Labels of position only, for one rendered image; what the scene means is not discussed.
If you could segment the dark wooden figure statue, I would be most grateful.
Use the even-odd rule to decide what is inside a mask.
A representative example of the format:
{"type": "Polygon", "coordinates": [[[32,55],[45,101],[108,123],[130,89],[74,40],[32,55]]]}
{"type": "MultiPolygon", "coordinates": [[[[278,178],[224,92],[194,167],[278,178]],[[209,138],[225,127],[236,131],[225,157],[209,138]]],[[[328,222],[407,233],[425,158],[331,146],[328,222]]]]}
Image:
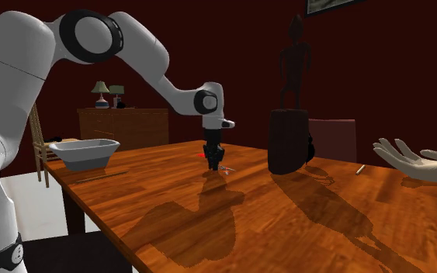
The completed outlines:
{"type": "Polygon", "coordinates": [[[311,66],[311,46],[300,39],[303,20],[295,15],[288,36],[292,45],[279,53],[279,73],[285,80],[279,93],[279,108],[270,113],[268,168],[274,175],[295,172],[308,156],[308,112],[300,107],[303,72],[311,66]]]}

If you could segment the wooden sideboard with lamps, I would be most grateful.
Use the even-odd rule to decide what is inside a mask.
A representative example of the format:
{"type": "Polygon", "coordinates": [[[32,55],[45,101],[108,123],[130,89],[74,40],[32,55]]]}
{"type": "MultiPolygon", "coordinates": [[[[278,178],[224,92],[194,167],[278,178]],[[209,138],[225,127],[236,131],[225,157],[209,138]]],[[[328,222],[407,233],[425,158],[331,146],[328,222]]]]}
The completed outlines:
{"type": "Polygon", "coordinates": [[[119,151],[168,143],[167,109],[111,108],[100,97],[93,108],[77,112],[83,140],[115,140],[120,143],[119,151]]]}

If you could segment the black rounded object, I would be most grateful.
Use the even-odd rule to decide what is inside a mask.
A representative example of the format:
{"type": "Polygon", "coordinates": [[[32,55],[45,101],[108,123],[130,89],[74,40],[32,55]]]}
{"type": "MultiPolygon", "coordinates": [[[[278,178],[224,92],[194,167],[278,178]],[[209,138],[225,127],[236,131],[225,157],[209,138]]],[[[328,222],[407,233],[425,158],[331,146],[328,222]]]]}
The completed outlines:
{"type": "Polygon", "coordinates": [[[308,151],[307,151],[306,163],[311,161],[314,158],[314,155],[315,155],[315,147],[313,145],[313,137],[311,136],[311,134],[309,134],[309,136],[308,136],[308,151]]]}

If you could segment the thin dark stick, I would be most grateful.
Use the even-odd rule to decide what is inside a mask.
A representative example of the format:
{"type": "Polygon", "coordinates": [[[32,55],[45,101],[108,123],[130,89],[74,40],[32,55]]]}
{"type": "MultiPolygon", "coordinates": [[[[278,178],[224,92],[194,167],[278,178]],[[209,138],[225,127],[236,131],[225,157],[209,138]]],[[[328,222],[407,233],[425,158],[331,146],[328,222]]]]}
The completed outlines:
{"type": "Polygon", "coordinates": [[[93,177],[93,178],[81,179],[81,180],[74,181],[73,184],[81,184],[81,183],[86,183],[88,181],[94,181],[94,180],[109,178],[109,177],[113,177],[113,176],[117,176],[117,175],[124,175],[127,172],[128,171],[120,171],[120,172],[115,172],[115,173],[111,173],[111,174],[100,175],[100,176],[93,177]]]}

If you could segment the dark red chair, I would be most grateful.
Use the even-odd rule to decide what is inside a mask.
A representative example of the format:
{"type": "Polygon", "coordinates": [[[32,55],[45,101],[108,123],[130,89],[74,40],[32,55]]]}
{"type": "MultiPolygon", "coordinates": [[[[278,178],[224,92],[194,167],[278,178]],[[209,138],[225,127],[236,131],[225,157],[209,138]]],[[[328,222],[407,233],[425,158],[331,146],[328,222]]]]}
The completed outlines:
{"type": "Polygon", "coordinates": [[[309,119],[309,131],[316,157],[357,162],[354,119],[309,119]]]}

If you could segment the white oblong bowl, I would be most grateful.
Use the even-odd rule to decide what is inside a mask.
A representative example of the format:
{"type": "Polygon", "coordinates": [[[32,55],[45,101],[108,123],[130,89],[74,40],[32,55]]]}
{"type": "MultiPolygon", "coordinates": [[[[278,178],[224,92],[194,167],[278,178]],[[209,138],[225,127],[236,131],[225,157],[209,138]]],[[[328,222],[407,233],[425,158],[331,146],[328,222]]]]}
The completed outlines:
{"type": "Polygon", "coordinates": [[[109,139],[51,143],[49,148],[71,171],[104,168],[120,143],[109,139]]]}

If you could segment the wooden table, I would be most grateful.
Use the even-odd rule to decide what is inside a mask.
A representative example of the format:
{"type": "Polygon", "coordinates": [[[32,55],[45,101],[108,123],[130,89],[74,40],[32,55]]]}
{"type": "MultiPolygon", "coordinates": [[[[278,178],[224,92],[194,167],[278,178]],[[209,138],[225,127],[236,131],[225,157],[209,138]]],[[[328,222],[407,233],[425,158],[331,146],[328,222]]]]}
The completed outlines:
{"type": "Polygon", "coordinates": [[[437,183],[323,158],[274,175],[265,150],[230,144],[226,175],[202,152],[195,140],[47,169],[140,273],[437,273],[437,183]]]}

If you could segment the wooden slat chair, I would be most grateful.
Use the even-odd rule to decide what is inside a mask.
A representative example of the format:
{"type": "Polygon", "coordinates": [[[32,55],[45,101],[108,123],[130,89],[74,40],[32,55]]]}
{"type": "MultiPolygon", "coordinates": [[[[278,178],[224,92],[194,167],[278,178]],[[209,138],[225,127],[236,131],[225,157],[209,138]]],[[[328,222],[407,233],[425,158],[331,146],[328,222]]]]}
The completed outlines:
{"type": "Polygon", "coordinates": [[[75,138],[65,138],[62,139],[59,136],[51,138],[50,140],[45,140],[43,138],[43,133],[40,125],[40,119],[37,112],[36,103],[33,104],[30,112],[28,123],[32,133],[32,145],[36,162],[36,173],[38,181],[42,181],[41,171],[44,172],[45,185],[48,188],[50,186],[50,179],[48,170],[42,165],[48,161],[59,160],[60,158],[49,148],[51,143],[66,143],[71,141],[77,141],[75,138]]]}

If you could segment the dark robot stand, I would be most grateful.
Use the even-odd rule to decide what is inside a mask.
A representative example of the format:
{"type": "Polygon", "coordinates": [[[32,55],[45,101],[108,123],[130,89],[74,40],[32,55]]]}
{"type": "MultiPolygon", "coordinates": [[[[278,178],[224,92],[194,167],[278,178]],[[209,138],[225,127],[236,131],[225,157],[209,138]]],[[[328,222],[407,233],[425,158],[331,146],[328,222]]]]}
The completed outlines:
{"type": "Polygon", "coordinates": [[[28,273],[133,273],[101,231],[26,241],[23,250],[28,273]]]}

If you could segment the pale hand sculpture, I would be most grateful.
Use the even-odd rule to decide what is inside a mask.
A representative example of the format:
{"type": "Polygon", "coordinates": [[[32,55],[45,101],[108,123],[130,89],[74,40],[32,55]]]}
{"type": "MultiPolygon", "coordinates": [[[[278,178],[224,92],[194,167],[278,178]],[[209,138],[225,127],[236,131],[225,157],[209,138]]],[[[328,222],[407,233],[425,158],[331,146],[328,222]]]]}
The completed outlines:
{"type": "Polygon", "coordinates": [[[421,150],[419,156],[401,139],[394,140],[394,147],[387,139],[379,138],[373,150],[388,164],[405,175],[423,181],[437,182],[437,151],[421,150]]]}

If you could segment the framed wall picture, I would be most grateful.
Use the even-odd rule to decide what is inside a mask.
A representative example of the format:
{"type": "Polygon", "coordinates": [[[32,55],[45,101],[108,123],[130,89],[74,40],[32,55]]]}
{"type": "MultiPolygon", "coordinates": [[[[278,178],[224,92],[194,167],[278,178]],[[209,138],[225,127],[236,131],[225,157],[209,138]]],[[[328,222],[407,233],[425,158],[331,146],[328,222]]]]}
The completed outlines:
{"type": "Polygon", "coordinates": [[[366,0],[306,0],[304,16],[316,16],[334,9],[340,9],[365,1],[366,0]]]}

